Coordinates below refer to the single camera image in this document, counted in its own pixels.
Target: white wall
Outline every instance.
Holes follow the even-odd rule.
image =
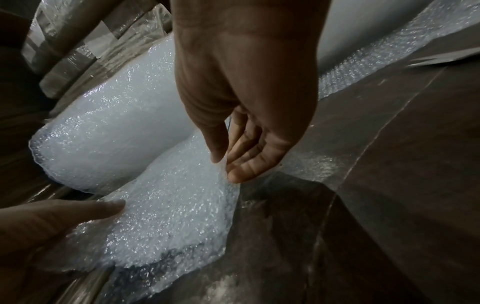
[[[320,70],[411,20],[432,0],[332,0],[318,46]]]

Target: hand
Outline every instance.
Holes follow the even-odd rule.
[[[116,215],[125,201],[47,200],[0,209],[0,302],[11,304],[68,277],[29,266],[35,253],[77,225]]]
[[[172,3],[178,91],[212,161],[228,151],[231,182],[278,165],[307,130],[328,8],[325,0]]]

